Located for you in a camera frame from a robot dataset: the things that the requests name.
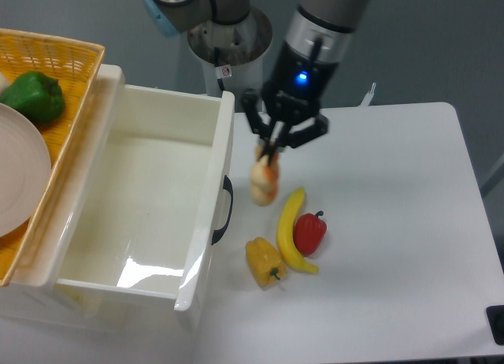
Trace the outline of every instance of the banana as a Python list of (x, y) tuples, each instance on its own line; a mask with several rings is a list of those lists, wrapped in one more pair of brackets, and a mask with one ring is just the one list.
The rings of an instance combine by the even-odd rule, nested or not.
[(305, 201), (305, 188), (294, 190), (283, 207), (276, 228), (276, 245), (283, 260), (299, 272), (317, 273), (318, 267), (308, 263), (294, 245), (293, 231), (296, 217)]

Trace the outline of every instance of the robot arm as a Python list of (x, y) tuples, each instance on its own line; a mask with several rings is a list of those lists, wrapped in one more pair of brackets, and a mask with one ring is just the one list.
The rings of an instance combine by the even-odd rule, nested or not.
[[(352, 33), (369, 0), (302, 0), (291, 21), (272, 75), (261, 90), (266, 124), (255, 106), (259, 94), (242, 96), (252, 132), (264, 141), (262, 155), (270, 157), (286, 146), (299, 147), (328, 131), (328, 119), (320, 114), (320, 97), (343, 59)], [(303, 130), (291, 129), (313, 118)], [(282, 123), (278, 136), (272, 134)]]
[[(143, 1), (165, 35), (186, 32), (211, 21), (213, 29), (208, 35), (204, 31), (208, 39), (201, 40), (202, 54), (198, 56), (215, 66), (220, 61), (230, 65), (252, 61), (269, 45), (269, 41), (262, 43), (257, 38), (260, 35), (257, 21), (251, 18), (250, 0)], [(328, 119), (320, 114), (320, 97), (343, 59), (368, 2), (301, 0), (269, 80), (260, 93), (247, 90), (241, 97), (252, 132), (266, 143), (263, 155), (272, 158), (276, 150), (299, 147), (328, 131)], [(256, 110), (260, 98), (270, 117), (268, 124)], [(291, 132), (309, 119), (313, 119), (309, 127)], [(277, 124), (282, 127), (273, 137)]]

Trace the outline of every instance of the table surface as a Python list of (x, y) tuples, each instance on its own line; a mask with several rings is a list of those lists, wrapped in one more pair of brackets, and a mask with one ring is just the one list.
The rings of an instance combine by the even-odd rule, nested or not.
[[(504, 303), (504, 276), (453, 108), (443, 103), (325, 110), (330, 133), (280, 159), (277, 200), (254, 206), (255, 137), (235, 115), (235, 205), (213, 250), (196, 336), (172, 310), (132, 307), (124, 331), (2, 319), (2, 363), (325, 363), (501, 355), (485, 308)], [(310, 259), (263, 291), (244, 245), (274, 242), (294, 188), (328, 234)]]

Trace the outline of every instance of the wicker basket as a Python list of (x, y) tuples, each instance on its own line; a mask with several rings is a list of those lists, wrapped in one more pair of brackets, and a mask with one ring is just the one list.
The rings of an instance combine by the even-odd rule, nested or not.
[(44, 208), (57, 186), (65, 154), (78, 129), (80, 112), (98, 73), (105, 48), (93, 43), (51, 35), (0, 29), (0, 72), (10, 81), (27, 71), (58, 79), (65, 111), (53, 123), (37, 127), (50, 152), (52, 172), (43, 197), (31, 218), (0, 237), (0, 286), (9, 284), (22, 254), (30, 246)]

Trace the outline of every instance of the black handle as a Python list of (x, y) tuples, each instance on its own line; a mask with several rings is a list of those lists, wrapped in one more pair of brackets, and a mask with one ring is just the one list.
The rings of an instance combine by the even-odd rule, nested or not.
[(221, 238), (224, 235), (224, 233), (226, 232), (226, 230), (228, 230), (229, 221), (231, 220), (231, 213), (233, 211), (233, 184), (231, 184), (231, 181), (229, 180), (229, 178), (226, 175), (224, 175), (224, 185), (222, 186), (222, 188), (225, 191), (229, 192), (229, 195), (231, 196), (231, 205), (229, 206), (228, 220), (226, 221), (226, 223), (224, 224), (224, 226), (222, 228), (219, 228), (218, 230), (215, 230), (213, 232), (212, 244), (215, 244), (219, 240), (221, 240)]

